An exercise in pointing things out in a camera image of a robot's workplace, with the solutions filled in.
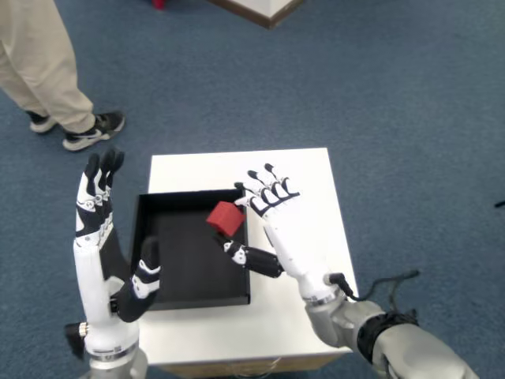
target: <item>wooden edge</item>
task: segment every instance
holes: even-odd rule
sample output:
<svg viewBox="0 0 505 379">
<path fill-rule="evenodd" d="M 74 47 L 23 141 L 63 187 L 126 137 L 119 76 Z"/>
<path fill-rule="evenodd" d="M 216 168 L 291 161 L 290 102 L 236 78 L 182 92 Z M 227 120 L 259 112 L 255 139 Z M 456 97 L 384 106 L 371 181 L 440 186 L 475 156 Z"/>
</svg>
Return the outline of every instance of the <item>wooden edge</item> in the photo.
<svg viewBox="0 0 505 379">
<path fill-rule="evenodd" d="M 337 352 L 325 355 L 255 359 L 240 362 L 165 365 L 158 366 L 158 368 L 187 379 L 229 376 L 248 377 L 261 376 L 266 373 L 318 370 L 344 354 Z"/>
<path fill-rule="evenodd" d="M 291 0 L 291 2 L 286 4 L 284 8 L 270 18 L 270 25 L 268 28 L 275 28 L 279 22 L 288 17 L 298 6 L 300 6 L 301 3 L 303 3 L 303 0 Z"/>
<path fill-rule="evenodd" d="M 274 14 L 272 17 L 267 17 L 261 13 L 258 13 L 252 9 L 249 9 L 242 4 L 234 2 L 233 0 L 208 0 L 212 4 L 220 6 L 231 13 L 234 13 L 246 20 L 252 21 L 259 26 L 263 26 L 266 29 L 273 29 L 282 20 L 288 17 L 301 3 L 303 0 L 291 0 L 286 4 L 280 11 Z"/>
</svg>

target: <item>khaki pants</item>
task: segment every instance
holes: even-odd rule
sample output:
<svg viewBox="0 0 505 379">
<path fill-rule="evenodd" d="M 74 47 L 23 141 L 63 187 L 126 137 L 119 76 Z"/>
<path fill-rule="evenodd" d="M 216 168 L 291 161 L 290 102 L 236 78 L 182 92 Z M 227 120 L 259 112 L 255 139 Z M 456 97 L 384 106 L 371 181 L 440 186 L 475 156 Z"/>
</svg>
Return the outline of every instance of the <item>khaki pants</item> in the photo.
<svg viewBox="0 0 505 379">
<path fill-rule="evenodd" d="M 69 132 L 92 128 L 93 104 L 77 87 L 72 44 L 54 0 L 0 0 L 0 88 Z"/>
</svg>

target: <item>person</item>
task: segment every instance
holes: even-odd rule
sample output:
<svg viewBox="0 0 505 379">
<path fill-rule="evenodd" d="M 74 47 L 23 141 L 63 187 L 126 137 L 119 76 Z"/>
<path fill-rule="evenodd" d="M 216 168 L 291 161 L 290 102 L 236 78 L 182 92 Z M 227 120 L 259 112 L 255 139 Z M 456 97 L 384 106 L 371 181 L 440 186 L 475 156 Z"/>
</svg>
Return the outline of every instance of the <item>person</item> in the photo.
<svg viewBox="0 0 505 379">
<path fill-rule="evenodd" d="M 54 0 L 0 0 L 0 88 L 26 111 L 33 132 L 59 124 L 63 147 L 73 152 L 125 125 L 119 111 L 93 114 L 77 87 L 75 55 Z"/>
</svg>

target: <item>shoe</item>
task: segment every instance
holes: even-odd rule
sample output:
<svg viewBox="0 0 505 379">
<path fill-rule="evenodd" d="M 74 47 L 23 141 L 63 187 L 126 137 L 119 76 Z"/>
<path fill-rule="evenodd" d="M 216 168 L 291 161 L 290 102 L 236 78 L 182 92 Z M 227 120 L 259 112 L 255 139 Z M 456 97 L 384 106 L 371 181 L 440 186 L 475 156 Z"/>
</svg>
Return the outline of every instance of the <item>shoe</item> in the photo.
<svg viewBox="0 0 505 379">
<path fill-rule="evenodd" d="M 42 117 L 35 112 L 26 111 L 27 115 L 30 116 L 30 130 L 32 132 L 43 134 L 47 133 L 49 130 L 53 129 L 53 127 L 58 124 L 54 119 L 50 116 Z"/>
<path fill-rule="evenodd" d="M 77 152 L 96 142 L 111 139 L 123 129 L 124 125 L 125 116 L 121 112 L 95 114 L 95 125 L 84 133 L 67 132 L 63 147 L 71 152 Z"/>
</svg>

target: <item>white table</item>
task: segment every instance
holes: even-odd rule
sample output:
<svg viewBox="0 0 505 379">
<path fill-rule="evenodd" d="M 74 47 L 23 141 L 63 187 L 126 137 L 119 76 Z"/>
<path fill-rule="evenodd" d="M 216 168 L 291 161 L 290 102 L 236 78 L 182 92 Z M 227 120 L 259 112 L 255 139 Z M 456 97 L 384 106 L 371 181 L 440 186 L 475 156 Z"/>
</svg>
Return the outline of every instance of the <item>white table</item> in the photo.
<svg viewBox="0 0 505 379">
<path fill-rule="evenodd" d="M 288 174 L 311 202 L 314 251 L 343 272 L 356 291 L 327 149 L 153 156 L 149 193 L 234 188 L 247 170 L 271 163 Z M 249 245 L 271 247 L 262 220 L 249 218 Z M 295 280 L 251 272 L 251 304 L 192 310 L 150 311 L 140 319 L 140 347 L 150 365 L 177 366 L 327 356 L 348 352 L 322 343 L 312 331 Z"/>
</svg>

